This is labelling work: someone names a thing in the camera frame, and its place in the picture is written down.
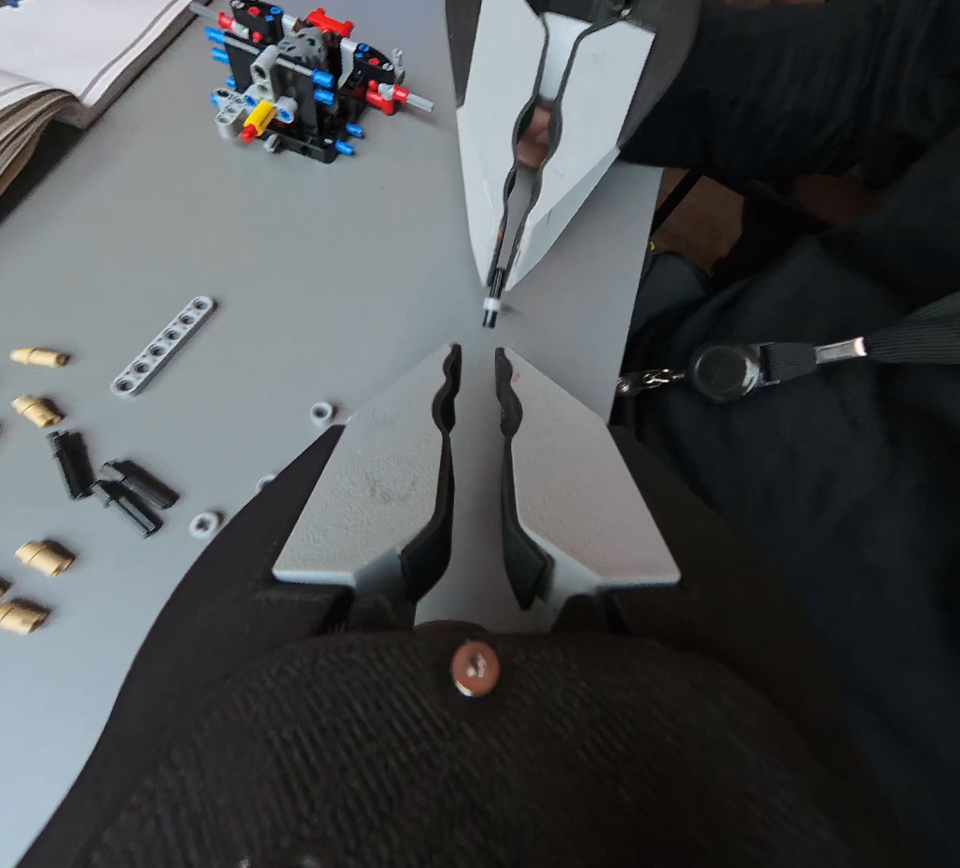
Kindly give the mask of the partly built lego assembly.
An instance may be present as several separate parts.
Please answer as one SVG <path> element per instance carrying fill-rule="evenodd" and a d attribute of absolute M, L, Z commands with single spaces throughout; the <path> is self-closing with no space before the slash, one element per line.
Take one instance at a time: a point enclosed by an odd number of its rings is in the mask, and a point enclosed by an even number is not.
<path fill-rule="evenodd" d="M 331 165 L 355 154 L 366 111 L 434 110 L 406 86 L 402 50 L 353 40 L 354 23 L 322 8 L 304 18 L 264 0 L 230 0 L 225 10 L 192 2 L 189 9 L 203 21 L 211 58 L 228 69 L 210 101 L 229 144 Z"/>

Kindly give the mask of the grey lego beam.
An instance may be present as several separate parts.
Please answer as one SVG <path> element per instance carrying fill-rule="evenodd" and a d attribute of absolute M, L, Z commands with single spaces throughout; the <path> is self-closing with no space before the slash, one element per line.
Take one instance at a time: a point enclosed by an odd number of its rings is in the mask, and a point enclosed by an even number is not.
<path fill-rule="evenodd" d="M 118 397 L 141 394 L 202 329 L 216 308 L 217 302 L 210 296 L 192 298 L 114 378 L 110 392 Z"/>

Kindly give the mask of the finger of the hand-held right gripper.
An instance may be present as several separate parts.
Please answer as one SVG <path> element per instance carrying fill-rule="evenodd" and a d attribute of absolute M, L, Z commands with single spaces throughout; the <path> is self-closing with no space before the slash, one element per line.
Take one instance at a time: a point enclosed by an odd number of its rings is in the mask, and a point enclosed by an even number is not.
<path fill-rule="evenodd" d="M 456 112 L 466 223 L 482 282 L 498 266 L 522 117 L 539 93 L 545 22 L 526 0 L 481 0 Z"/>
<path fill-rule="evenodd" d="M 544 16 L 547 47 L 538 96 L 553 133 L 517 231 L 504 291 L 544 258 L 619 154 L 618 139 L 656 35 L 629 20 L 602 27 Z"/>

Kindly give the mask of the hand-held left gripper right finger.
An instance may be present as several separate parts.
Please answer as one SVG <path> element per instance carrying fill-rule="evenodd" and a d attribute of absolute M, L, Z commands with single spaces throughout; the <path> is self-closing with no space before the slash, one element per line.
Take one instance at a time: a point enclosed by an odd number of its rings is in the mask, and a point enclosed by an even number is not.
<path fill-rule="evenodd" d="M 495 352 L 502 554 L 521 610 L 677 586 L 681 570 L 606 422 L 509 348 Z"/>

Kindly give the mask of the person's right forearm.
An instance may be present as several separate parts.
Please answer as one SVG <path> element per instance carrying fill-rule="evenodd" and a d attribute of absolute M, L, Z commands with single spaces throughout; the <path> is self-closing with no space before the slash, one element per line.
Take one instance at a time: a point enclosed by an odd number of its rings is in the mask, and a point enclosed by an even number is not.
<path fill-rule="evenodd" d="M 882 188 L 930 152 L 957 162 L 958 121 L 959 0 L 707 0 L 620 156 L 742 179 L 857 170 Z"/>

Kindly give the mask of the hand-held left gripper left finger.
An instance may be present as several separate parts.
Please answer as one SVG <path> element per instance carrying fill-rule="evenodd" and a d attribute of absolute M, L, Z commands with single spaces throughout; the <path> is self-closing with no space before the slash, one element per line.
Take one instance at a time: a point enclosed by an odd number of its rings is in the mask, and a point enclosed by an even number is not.
<path fill-rule="evenodd" d="M 416 605 L 450 563 L 462 347 L 442 346 L 345 424 L 271 573 Z"/>

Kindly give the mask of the black badge reel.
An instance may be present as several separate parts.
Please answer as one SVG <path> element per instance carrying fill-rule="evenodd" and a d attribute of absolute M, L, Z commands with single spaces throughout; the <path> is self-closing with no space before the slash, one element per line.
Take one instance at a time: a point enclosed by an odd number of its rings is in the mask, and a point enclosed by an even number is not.
<path fill-rule="evenodd" d="M 669 387 L 686 387 L 717 404 L 743 399 L 767 386 L 764 345 L 710 344 L 694 350 L 684 366 L 623 373 L 614 388 L 616 400 Z"/>

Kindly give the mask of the group of tan lego pins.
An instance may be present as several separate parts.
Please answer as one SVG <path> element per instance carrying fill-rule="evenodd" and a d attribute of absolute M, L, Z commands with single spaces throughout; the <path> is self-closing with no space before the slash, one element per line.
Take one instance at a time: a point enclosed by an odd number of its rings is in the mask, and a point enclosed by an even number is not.
<path fill-rule="evenodd" d="M 10 352 L 9 357 L 24 367 L 57 370 L 70 361 L 70 355 L 65 352 L 42 347 L 18 347 Z M 19 395 L 11 406 L 19 416 L 39 429 L 52 429 L 65 417 L 57 405 L 38 395 Z M 15 556 L 24 566 L 47 578 L 63 574 L 74 562 L 72 554 L 48 540 L 27 541 L 16 550 Z M 2 601 L 2 632 L 20 636 L 31 634 L 49 617 L 49 610 L 34 602 L 23 599 Z"/>

